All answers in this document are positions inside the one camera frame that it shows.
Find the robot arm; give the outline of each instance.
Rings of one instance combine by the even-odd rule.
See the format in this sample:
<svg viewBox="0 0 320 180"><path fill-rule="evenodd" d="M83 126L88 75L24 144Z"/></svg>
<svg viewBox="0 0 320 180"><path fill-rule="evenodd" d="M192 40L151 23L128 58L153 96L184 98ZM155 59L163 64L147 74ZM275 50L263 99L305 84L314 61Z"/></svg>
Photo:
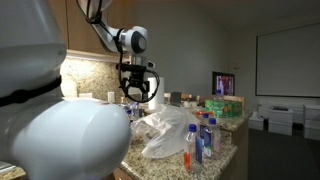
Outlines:
<svg viewBox="0 0 320 180"><path fill-rule="evenodd" d="M102 11L107 9L112 0L78 0L86 20L99 35L102 45L107 51L141 54L147 48L147 30L135 26L132 29L115 29L106 23Z"/></svg>
<svg viewBox="0 0 320 180"><path fill-rule="evenodd" d="M106 20L102 16L102 11L109 7L112 0L77 0L79 7L83 11L85 18L89 24L91 24L99 35L100 42L104 49L110 52L119 52L120 61L117 66L120 88L123 90L124 94L131 100L136 102L148 102L150 101L157 92L155 89L153 95L148 97L149 92L149 82L144 81L144 73L152 73L158 82L160 83L157 73L154 71L149 71L147 66L151 62L147 61L144 57L141 57L147 48L147 30L134 26L132 29L115 29L106 23ZM122 64L122 56L124 53L129 53L131 55L131 65ZM121 78L121 72L129 71L129 78ZM141 100L133 99L129 95L129 88L138 88L142 92Z"/></svg>

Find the plastic bottle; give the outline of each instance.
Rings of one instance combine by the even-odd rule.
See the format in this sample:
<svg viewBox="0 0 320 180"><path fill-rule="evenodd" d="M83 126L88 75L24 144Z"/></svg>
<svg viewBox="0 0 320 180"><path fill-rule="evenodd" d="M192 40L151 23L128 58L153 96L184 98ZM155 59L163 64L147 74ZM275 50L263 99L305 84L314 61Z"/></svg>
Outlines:
<svg viewBox="0 0 320 180"><path fill-rule="evenodd" d="M216 95L213 99L213 114L214 117L222 117L223 116L223 108L224 108L224 99L223 95L221 95L221 90L216 91Z"/></svg>
<svg viewBox="0 0 320 180"><path fill-rule="evenodd" d="M136 120L142 118L142 109L141 109L138 102L134 103L134 106L132 108L132 113L133 113L133 116Z"/></svg>
<svg viewBox="0 0 320 180"><path fill-rule="evenodd" d="M130 122L133 122L133 121L136 120L136 119L134 118L134 116L132 115L131 109L128 109L128 110L127 110L127 115L128 115L128 118L129 118Z"/></svg>
<svg viewBox="0 0 320 180"><path fill-rule="evenodd" d="M199 130L199 134L200 134L200 138L201 138L201 142L202 142L202 147L203 147L203 144L204 144L204 131L205 131L205 128L207 127L207 124L209 122L209 114L202 114L202 118L200 120L200 130Z"/></svg>
<svg viewBox="0 0 320 180"><path fill-rule="evenodd" d="M197 126L189 125L189 133L185 137L184 167L189 173L199 173L202 164L201 139L197 136Z"/></svg>
<svg viewBox="0 0 320 180"><path fill-rule="evenodd" d="M130 109L129 103L126 97L121 97L119 106L122 107L125 111Z"/></svg>
<svg viewBox="0 0 320 180"><path fill-rule="evenodd" d="M210 118L205 128L203 153L209 159L219 159L221 153L221 131L216 125L215 118Z"/></svg>

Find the wall cabinet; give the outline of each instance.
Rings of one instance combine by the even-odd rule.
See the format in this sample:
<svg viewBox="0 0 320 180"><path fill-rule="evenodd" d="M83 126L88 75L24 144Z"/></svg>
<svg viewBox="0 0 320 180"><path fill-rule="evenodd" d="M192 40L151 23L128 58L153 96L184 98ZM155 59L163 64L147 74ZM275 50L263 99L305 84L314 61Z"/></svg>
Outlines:
<svg viewBox="0 0 320 180"><path fill-rule="evenodd" d="M77 0L49 0L68 49L118 56L104 50L93 27L87 23ZM132 28L134 1L115 0L104 10L103 17L114 28Z"/></svg>
<svg viewBox="0 0 320 180"><path fill-rule="evenodd" d="M65 0L48 0L51 11L56 19L63 41L68 48L67 7Z"/></svg>

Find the box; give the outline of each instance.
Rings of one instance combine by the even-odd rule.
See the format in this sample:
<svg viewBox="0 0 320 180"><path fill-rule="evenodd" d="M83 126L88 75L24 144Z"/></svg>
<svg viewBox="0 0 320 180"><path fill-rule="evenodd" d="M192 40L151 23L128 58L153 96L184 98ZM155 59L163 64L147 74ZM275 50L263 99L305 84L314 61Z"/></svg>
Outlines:
<svg viewBox="0 0 320 180"><path fill-rule="evenodd" d="M304 127L320 130L320 121L306 119L304 122Z"/></svg>
<svg viewBox="0 0 320 180"><path fill-rule="evenodd" d="M224 115L226 117L236 117L242 115L242 102L224 101Z"/></svg>
<svg viewBox="0 0 320 180"><path fill-rule="evenodd" d="M214 101L204 101L206 111L214 111ZM240 101L224 101L223 116L224 117L237 117L242 115L242 102Z"/></svg>
<svg viewBox="0 0 320 180"><path fill-rule="evenodd" d="M320 105L304 105L305 119L320 121Z"/></svg>
<svg viewBox="0 0 320 180"><path fill-rule="evenodd" d="M250 129L257 129L257 130L263 130L263 118L249 118L249 128Z"/></svg>
<svg viewBox="0 0 320 180"><path fill-rule="evenodd" d="M292 124L284 124L269 121L269 132L292 135Z"/></svg>
<svg viewBox="0 0 320 180"><path fill-rule="evenodd" d="M304 128L304 138L320 141L320 129Z"/></svg>
<svg viewBox="0 0 320 180"><path fill-rule="evenodd" d="M269 109L269 122L291 124L292 126L292 115L293 111L291 109L288 111Z"/></svg>

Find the television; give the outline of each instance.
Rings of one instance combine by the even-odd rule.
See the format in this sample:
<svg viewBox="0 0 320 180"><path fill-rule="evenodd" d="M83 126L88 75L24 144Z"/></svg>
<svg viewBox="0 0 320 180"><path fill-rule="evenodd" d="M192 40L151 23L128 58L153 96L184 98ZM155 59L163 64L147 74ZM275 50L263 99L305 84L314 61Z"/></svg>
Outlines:
<svg viewBox="0 0 320 180"><path fill-rule="evenodd" d="M221 90L224 96L234 96L235 75L222 72L212 72L212 94L215 95L217 90Z"/></svg>

